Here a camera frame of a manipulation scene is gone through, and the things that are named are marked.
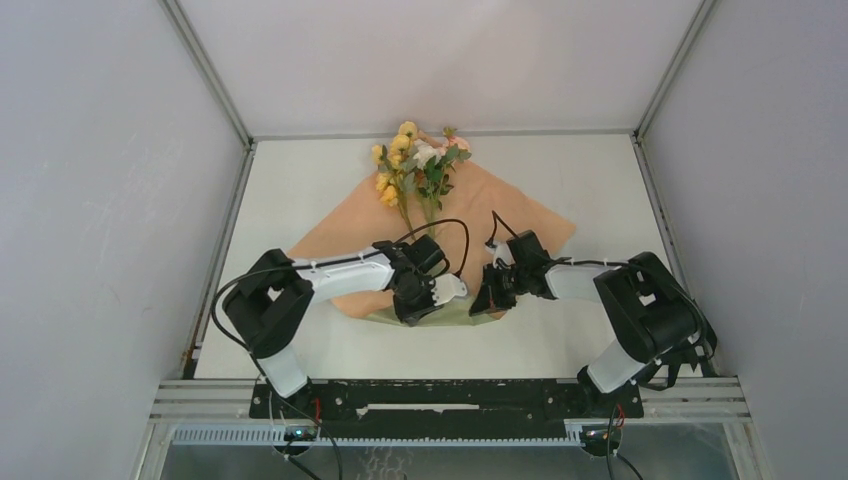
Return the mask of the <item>orange wrapping paper sheet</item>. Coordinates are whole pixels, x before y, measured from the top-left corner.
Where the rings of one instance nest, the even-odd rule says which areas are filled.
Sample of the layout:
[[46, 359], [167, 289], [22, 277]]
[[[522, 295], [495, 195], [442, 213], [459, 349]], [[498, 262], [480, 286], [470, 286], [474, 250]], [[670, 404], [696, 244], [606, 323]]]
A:
[[433, 221], [430, 236], [446, 253], [452, 266], [462, 266], [462, 279], [471, 292], [482, 283], [485, 264], [492, 259], [484, 243], [491, 236], [494, 214], [517, 232], [534, 231], [541, 245], [558, 252], [575, 234], [568, 219], [533, 200], [518, 188], [489, 173], [471, 160], [457, 166], [449, 180], [453, 189], [442, 209], [427, 212], [413, 195], [399, 196], [388, 175], [374, 172], [317, 226], [289, 255], [323, 258], [346, 255], [384, 240], [395, 240], [409, 230]]

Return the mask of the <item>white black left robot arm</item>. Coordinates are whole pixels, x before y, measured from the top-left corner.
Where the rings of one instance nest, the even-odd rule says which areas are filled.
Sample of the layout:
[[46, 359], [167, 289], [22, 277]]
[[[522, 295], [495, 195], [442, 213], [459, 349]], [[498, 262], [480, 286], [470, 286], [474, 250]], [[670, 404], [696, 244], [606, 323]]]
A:
[[398, 319], [416, 325], [468, 288], [429, 236], [413, 243], [379, 241], [347, 256], [293, 259], [265, 252], [251, 269], [220, 287], [210, 311], [214, 325], [224, 312], [232, 329], [220, 327], [243, 348], [273, 388], [274, 404], [290, 417], [305, 414], [313, 394], [292, 345], [315, 303], [360, 292], [388, 291]]

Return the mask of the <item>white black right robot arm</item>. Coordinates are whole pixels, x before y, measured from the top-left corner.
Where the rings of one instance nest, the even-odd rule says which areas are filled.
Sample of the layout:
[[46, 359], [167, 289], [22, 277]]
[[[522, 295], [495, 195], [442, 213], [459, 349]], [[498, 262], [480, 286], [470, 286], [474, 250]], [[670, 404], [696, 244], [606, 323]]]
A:
[[553, 258], [531, 230], [487, 246], [493, 260], [483, 268], [470, 315], [508, 311], [525, 294], [603, 306], [615, 338], [578, 373], [579, 406], [589, 415], [605, 415], [618, 390], [649, 386], [662, 367], [668, 369], [664, 386], [674, 386], [683, 364], [697, 368], [717, 348], [715, 331], [695, 300], [652, 252], [623, 262]]

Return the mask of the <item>yellow fake flower bunch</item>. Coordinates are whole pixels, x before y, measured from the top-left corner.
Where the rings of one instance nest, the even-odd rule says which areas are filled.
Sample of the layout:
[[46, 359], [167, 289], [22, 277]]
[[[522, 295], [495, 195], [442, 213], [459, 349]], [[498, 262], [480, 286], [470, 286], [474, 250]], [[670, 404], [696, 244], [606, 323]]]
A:
[[415, 142], [419, 139], [418, 126], [413, 121], [403, 122], [397, 134], [387, 144], [371, 148], [371, 159], [376, 165], [375, 189], [379, 202], [396, 210], [407, 230], [413, 233], [412, 207], [418, 200], [418, 166]]

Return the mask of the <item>peach white fake flower bunch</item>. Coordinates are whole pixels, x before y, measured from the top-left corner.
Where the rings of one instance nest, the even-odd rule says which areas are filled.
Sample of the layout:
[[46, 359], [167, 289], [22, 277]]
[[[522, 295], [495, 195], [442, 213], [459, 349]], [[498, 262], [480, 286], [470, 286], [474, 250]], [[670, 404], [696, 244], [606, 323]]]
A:
[[414, 193], [426, 223], [434, 222], [443, 210], [442, 198], [453, 189], [450, 173], [457, 163], [471, 158], [470, 144], [457, 135], [457, 129], [444, 127], [442, 140], [419, 131], [413, 141], [415, 166]]

